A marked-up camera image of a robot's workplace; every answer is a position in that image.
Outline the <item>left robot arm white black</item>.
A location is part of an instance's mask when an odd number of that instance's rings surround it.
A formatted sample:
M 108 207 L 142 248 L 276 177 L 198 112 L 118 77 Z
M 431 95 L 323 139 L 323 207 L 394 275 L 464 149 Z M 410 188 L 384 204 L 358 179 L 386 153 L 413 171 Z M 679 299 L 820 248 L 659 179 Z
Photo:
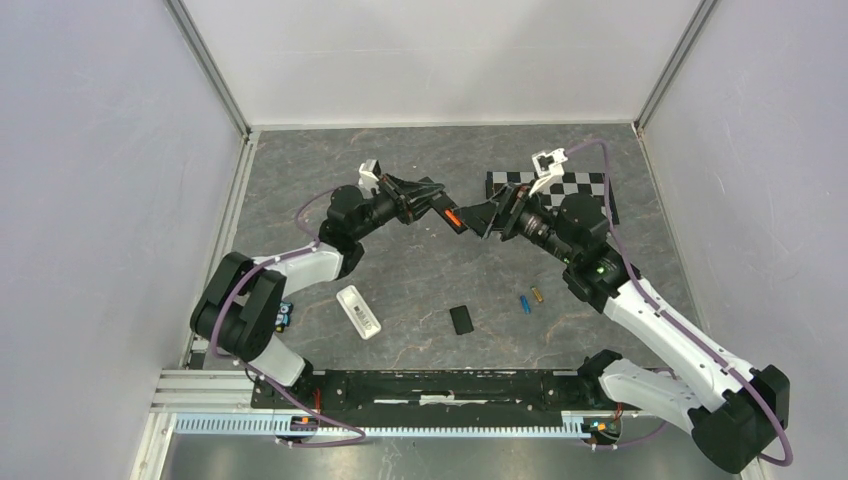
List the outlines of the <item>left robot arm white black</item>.
M 439 209 L 443 191 L 429 179 L 388 174 L 368 190 L 356 185 L 331 190 L 326 218 L 308 245 L 266 257 L 226 254 L 194 307 L 191 330 L 208 341 L 210 352 L 225 352 L 275 382 L 288 406 L 306 405 L 314 394 L 314 381 L 304 374 L 311 366 L 276 335 L 281 301 L 347 276 L 364 255 L 364 237 L 393 220 L 409 225 Z

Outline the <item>orange battery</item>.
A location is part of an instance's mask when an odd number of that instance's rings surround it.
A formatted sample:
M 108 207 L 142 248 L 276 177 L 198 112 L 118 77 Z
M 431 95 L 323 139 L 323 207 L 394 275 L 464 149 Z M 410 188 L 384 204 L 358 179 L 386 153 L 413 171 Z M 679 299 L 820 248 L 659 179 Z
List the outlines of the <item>orange battery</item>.
M 453 224 L 456 228 L 461 228 L 461 227 L 463 226 L 462 222 L 461 222 L 461 221 L 459 220 L 459 218 L 458 218 L 458 217 L 457 217 L 457 216 L 453 213 L 453 211 L 452 211 L 452 210 L 450 210 L 450 209 L 446 209 L 446 210 L 444 211 L 444 213 L 445 213 L 445 216 L 446 216 L 446 217 L 450 220 L 450 222 L 451 222 L 451 223 L 452 223 L 452 224 Z

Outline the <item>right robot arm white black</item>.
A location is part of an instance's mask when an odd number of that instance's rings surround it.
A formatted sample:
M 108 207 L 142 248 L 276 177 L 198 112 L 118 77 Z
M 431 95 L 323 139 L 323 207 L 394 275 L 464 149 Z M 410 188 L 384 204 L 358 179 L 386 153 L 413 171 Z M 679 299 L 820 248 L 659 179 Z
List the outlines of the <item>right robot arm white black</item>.
M 610 401 L 658 417 L 689 434 L 701 453 L 729 473 L 753 460 L 788 466 L 794 456 L 786 427 L 790 383 L 778 368 L 757 369 L 710 339 L 671 307 L 613 247 L 611 222 L 590 194 L 545 208 L 527 185 L 508 184 L 488 201 L 452 217 L 481 238 L 521 236 L 561 261 L 572 294 L 635 335 L 672 370 L 641 368 L 615 352 L 590 360 L 577 382 L 591 408 Z

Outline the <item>black battery cover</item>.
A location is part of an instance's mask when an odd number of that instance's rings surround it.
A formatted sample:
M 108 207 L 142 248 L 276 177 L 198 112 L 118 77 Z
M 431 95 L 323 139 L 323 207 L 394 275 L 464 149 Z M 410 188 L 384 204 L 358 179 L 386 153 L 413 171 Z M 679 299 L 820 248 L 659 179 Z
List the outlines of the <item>black battery cover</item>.
M 452 325 L 458 336 L 469 334 L 474 331 L 470 312 L 466 305 L 453 307 L 449 310 Z

